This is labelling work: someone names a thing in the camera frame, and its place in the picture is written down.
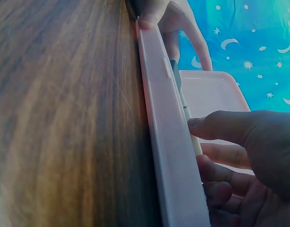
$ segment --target white plastic box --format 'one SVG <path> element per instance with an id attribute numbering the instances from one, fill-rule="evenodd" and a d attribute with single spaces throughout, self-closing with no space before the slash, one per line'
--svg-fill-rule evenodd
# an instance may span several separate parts
<path id="1" fill-rule="evenodd" d="M 157 26 L 142 30 L 138 21 L 136 30 L 163 226 L 209 227 L 197 151 L 160 31 Z M 204 117 L 216 110 L 249 111 L 229 74 L 180 71 L 180 76 L 192 117 Z"/>

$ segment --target white lid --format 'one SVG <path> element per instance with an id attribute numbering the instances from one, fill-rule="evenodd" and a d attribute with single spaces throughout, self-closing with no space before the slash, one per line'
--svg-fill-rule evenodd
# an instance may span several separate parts
<path id="1" fill-rule="evenodd" d="M 163 226 L 210 227 L 196 156 L 158 27 L 136 22 Z"/>

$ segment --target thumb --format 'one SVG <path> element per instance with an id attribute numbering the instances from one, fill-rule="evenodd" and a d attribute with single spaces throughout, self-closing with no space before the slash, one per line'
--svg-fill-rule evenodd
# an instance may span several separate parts
<path id="1" fill-rule="evenodd" d="M 170 0 L 147 0 L 140 16 L 140 25 L 143 28 L 152 28 L 163 17 Z"/>
<path id="2" fill-rule="evenodd" d="M 225 140 L 245 147 L 257 124 L 273 114 L 272 111 L 216 111 L 205 118 L 190 119 L 188 125 L 194 136 L 205 140 Z"/>

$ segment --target patterned fabric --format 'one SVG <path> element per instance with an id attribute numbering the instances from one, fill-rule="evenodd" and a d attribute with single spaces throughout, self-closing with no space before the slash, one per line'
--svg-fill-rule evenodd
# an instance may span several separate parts
<path id="1" fill-rule="evenodd" d="M 290 112 L 290 0 L 189 0 L 213 70 L 231 74 L 251 110 Z M 183 31 L 181 70 L 201 70 Z"/>

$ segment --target hand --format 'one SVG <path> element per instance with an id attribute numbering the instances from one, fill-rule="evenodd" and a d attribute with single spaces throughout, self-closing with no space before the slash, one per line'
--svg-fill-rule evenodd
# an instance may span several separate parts
<path id="1" fill-rule="evenodd" d="M 290 226 L 290 113 L 217 111 L 188 124 L 200 138 L 236 143 L 202 144 L 197 157 L 212 226 Z"/>
<path id="2" fill-rule="evenodd" d="M 152 28 L 159 24 L 169 59 L 179 61 L 179 30 L 183 30 L 193 45 L 203 70 L 212 70 L 205 39 L 199 30 L 187 0 L 135 0 L 142 12 L 140 25 Z"/>

